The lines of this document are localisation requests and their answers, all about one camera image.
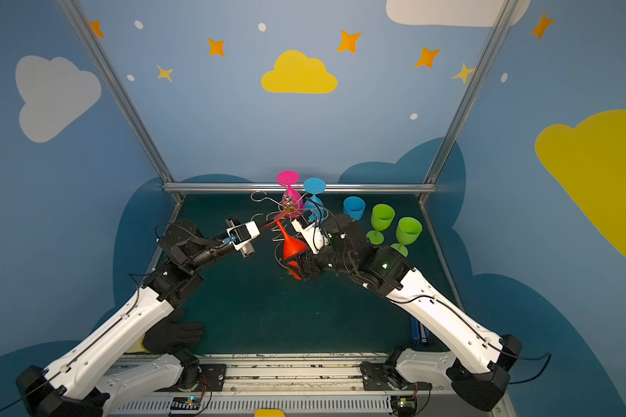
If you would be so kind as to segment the red wine glass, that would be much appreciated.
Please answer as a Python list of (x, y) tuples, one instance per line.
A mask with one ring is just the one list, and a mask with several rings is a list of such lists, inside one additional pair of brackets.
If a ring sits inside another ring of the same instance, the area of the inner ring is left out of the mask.
[(291, 221), (293, 220), (290, 217), (283, 216), (281, 212), (271, 213), (271, 216), (266, 215), (266, 226), (271, 227), (272, 225), (276, 225), (278, 230), (282, 235), (282, 250), (281, 255), (276, 258), (278, 263), (291, 273), (291, 258), (304, 252), (308, 248), (308, 244), (297, 238), (297, 231), (293, 228)]

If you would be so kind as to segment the green wine glass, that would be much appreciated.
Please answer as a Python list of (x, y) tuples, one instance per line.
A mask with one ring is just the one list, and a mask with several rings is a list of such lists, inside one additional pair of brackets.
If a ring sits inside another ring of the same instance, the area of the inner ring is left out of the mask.
[(401, 218), (396, 228), (396, 243), (391, 244), (391, 248), (407, 257), (409, 254), (408, 246), (417, 241), (423, 229), (424, 226), (414, 217)]
[(372, 230), (366, 234), (366, 237), (372, 245), (381, 245), (384, 243), (383, 232), (391, 226), (395, 215), (396, 211), (388, 204), (379, 203), (374, 206), (370, 217)]

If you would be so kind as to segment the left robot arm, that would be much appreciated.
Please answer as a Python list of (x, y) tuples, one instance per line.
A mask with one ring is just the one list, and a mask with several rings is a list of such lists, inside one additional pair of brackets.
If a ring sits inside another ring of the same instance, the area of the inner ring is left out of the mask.
[(230, 217), (216, 236), (201, 236), (191, 221), (168, 223), (158, 238), (163, 263), (137, 285), (130, 300), (85, 340), (44, 368), (30, 366), (16, 380), (31, 416), (106, 416), (160, 389), (197, 389), (198, 359), (184, 347), (107, 377), (107, 370), (142, 336), (180, 308), (202, 283), (200, 271), (231, 255), (253, 253), (256, 222)]

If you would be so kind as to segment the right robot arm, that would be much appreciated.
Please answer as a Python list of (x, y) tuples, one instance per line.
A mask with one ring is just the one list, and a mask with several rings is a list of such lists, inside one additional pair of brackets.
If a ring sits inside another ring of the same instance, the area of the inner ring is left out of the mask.
[(495, 408), (511, 381), (520, 340), (474, 321), (397, 250), (372, 244), (355, 219), (339, 215), (319, 223), (310, 218), (311, 213), (304, 212), (292, 222), (304, 238), (283, 259), (294, 276), (306, 281), (325, 271), (344, 273), (406, 311), (447, 348), (438, 354), (397, 349), (376, 372), (367, 373), (367, 379), (385, 381), (393, 389), (449, 387), (478, 410)]

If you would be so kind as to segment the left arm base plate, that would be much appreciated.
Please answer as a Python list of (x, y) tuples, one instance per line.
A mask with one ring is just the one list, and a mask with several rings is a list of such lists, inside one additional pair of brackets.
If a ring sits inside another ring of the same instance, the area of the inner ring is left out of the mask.
[(177, 390), (182, 392), (211, 391), (221, 392), (226, 380), (226, 364), (199, 364), (184, 370)]

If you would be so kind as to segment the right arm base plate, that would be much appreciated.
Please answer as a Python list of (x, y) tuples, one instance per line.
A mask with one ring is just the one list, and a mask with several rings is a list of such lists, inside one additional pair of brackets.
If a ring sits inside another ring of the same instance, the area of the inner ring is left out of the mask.
[(431, 390), (429, 382), (407, 382), (392, 366), (363, 361), (359, 365), (364, 391)]

